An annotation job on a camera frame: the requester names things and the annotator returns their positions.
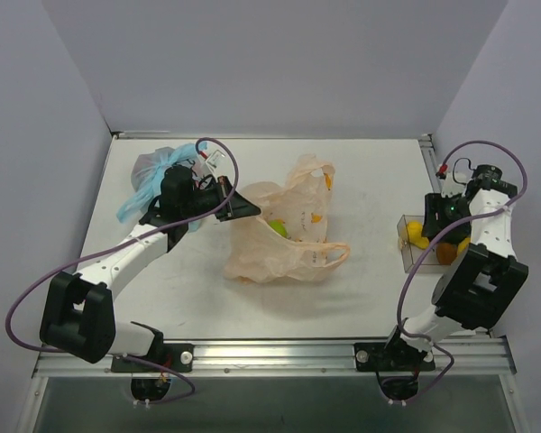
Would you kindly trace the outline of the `yellow fake lemon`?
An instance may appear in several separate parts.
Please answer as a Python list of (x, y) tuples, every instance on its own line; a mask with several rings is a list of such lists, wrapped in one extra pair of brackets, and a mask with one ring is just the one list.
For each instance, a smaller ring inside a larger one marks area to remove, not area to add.
[(415, 247), (425, 250), (429, 246), (430, 242), (427, 237), (423, 236), (423, 224), (412, 220), (407, 222), (407, 239), (408, 242)]

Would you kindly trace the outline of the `brown fake fruit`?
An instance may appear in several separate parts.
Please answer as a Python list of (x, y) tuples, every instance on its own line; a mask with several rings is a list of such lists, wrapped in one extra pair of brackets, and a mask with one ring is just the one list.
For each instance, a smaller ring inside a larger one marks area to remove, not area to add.
[(454, 262), (458, 255), (458, 246), (449, 243), (439, 243), (436, 246), (436, 259), (440, 265), (447, 266)]

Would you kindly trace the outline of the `green fake apple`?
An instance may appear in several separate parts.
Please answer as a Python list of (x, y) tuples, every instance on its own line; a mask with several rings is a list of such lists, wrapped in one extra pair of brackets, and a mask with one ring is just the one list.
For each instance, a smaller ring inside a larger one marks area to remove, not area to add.
[(281, 219), (274, 219), (268, 222), (270, 228), (272, 228), (278, 235), (283, 238), (288, 238), (289, 234), (285, 227), (285, 222)]

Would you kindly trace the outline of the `translucent orange plastic bag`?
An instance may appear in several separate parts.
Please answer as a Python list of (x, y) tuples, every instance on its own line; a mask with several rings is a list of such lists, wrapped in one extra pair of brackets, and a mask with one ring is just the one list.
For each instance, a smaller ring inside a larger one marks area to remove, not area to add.
[[(349, 244), (328, 240), (327, 214), (334, 186), (333, 163), (305, 154), (282, 186), (263, 181), (244, 187), (241, 194), (261, 214), (231, 223), (226, 279), (256, 283), (326, 279), (351, 253)], [(288, 238), (269, 227), (274, 219), (285, 222)]]

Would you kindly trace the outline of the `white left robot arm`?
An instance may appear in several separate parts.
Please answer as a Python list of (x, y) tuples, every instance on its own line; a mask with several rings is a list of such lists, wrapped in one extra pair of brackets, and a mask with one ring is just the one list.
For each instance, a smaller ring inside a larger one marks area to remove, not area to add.
[(226, 176), (200, 189), (191, 169), (168, 168), (160, 195), (110, 254), (78, 272), (59, 272), (52, 278), (41, 341), (91, 364), (106, 355), (131, 355), (144, 371), (156, 370), (167, 357), (164, 336), (142, 323), (117, 321), (118, 294), (148, 265), (169, 253), (196, 219), (213, 215), (224, 222), (260, 213), (259, 207), (233, 190)]

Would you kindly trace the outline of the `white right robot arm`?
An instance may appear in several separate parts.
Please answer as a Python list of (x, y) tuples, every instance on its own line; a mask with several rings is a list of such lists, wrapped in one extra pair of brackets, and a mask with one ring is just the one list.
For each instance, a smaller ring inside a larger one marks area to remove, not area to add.
[(426, 195), (422, 235), (454, 246), (456, 256), (437, 282), (429, 307), (405, 319), (382, 346), (387, 366), (420, 364), (433, 344), (451, 334), (497, 324), (528, 276), (511, 241), (517, 194), (501, 169), (481, 164), (460, 192)]

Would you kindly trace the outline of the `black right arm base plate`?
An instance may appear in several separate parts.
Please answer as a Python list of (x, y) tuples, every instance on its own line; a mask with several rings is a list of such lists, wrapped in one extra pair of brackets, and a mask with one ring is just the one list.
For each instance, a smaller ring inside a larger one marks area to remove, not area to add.
[(433, 359), (425, 360), (427, 353), (399, 344), (391, 347), (384, 342), (359, 342), (353, 345), (355, 369), (366, 373), (432, 372)]

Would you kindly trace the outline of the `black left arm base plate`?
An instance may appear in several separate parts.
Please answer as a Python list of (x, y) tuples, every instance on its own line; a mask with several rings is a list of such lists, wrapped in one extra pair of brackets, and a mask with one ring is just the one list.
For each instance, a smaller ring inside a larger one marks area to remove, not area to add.
[[(145, 356), (144, 360), (163, 365), (177, 373), (190, 373), (193, 369), (195, 346), (190, 343), (166, 343), (158, 355)], [(115, 356), (112, 373), (159, 373), (160, 370)]]

